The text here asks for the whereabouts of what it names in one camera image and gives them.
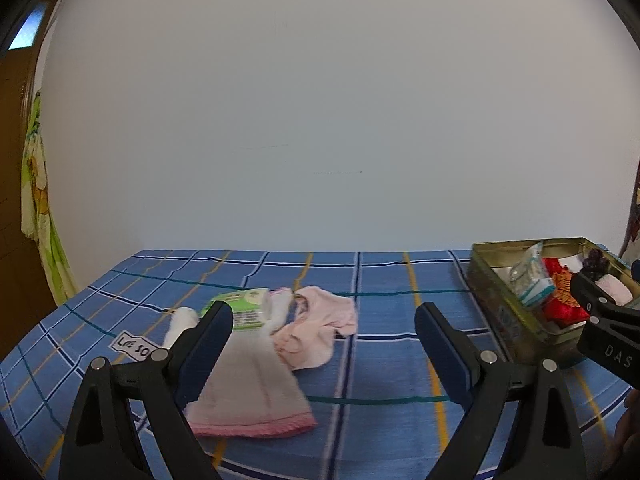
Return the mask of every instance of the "metal pin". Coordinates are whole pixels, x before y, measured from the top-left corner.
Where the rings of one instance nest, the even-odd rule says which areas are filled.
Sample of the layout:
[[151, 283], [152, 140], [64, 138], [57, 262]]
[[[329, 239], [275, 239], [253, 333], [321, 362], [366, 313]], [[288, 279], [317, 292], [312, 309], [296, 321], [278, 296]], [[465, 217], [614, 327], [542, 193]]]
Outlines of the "metal pin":
[[492, 365], [498, 360], [496, 353], [491, 350], [482, 350], [480, 352], [480, 358], [488, 365]]
[[91, 361], [91, 368], [93, 368], [94, 370], [99, 370], [105, 364], [107, 364], [107, 359], [105, 359], [104, 357], [97, 357], [93, 361]]
[[169, 352], [166, 351], [166, 348], [156, 348], [153, 352], [151, 352], [151, 359], [153, 361], [164, 361], [166, 357], [169, 355]]
[[542, 361], [542, 367], [547, 372], [555, 372], [556, 370], [558, 370], [558, 365], [555, 361], [553, 361], [553, 359], [545, 359], [544, 361]]

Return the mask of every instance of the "blue gripper pad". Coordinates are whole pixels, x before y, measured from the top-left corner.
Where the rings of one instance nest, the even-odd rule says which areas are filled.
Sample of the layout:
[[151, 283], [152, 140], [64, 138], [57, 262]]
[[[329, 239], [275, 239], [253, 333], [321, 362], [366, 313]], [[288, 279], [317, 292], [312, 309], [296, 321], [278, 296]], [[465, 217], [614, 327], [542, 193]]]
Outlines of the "blue gripper pad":
[[183, 410], [197, 400], [234, 326], [231, 307], [216, 301], [200, 322], [185, 330], [171, 347], [167, 376], [174, 401]]
[[414, 319], [415, 333], [449, 399], [468, 410], [481, 374], [478, 350], [463, 332], [453, 330], [433, 303], [419, 306]]

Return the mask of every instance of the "hand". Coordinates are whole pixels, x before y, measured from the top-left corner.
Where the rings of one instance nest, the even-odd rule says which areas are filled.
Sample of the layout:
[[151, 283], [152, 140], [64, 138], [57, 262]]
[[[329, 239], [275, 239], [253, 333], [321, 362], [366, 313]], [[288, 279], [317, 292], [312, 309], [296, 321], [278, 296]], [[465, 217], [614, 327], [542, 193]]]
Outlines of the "hand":
[[617, 462], [637, 438], [640, 438], [640, 390], [631, 390], [626, 396], [626, 412], [616, 424], [613, 441], [602, 460], [601, 471], [605, 472]]

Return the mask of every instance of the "metal tin box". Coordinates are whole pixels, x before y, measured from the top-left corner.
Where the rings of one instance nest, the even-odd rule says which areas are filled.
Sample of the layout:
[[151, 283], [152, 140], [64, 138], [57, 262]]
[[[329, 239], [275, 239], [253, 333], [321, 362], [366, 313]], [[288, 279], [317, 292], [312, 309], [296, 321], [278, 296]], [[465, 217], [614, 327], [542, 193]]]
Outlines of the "metal tin box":
[[[524, 309], [520, 300], [494, 271], [501, 267], [513, 267], [524, 251], [539, 241], [474, 244], [468, 283], [509, 359], [522, 364], [535, 364], [540, 359], [549, 358], [559, 366], [567, 367], [583, 359], [576, 344], [584, 322], [564, 329], [546, 322], [539, 309]], [[565, 258], [580, 254], [586, 257], [592, 249], [601, 248], [586, 238], [550, 238], [543, 240], [542, 256]], [[640, 285], [632, 279], [629, 268], [608, 251], [603, 252], [610, 261], [610, 274], [623, 282], [634, 297], [627, 306], [640, 306]]]

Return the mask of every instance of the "door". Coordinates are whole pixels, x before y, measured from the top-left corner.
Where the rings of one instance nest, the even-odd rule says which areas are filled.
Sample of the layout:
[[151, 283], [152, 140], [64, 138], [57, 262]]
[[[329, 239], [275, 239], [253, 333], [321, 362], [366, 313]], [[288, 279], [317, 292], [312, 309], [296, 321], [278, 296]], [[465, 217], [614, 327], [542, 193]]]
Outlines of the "door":
[[56, 307], [37, 245], [20, 230], [20, 166], [33, 78], [56, 2], [36, 7], [14, 41], [17, 48], [0, 59], [0, 360]]

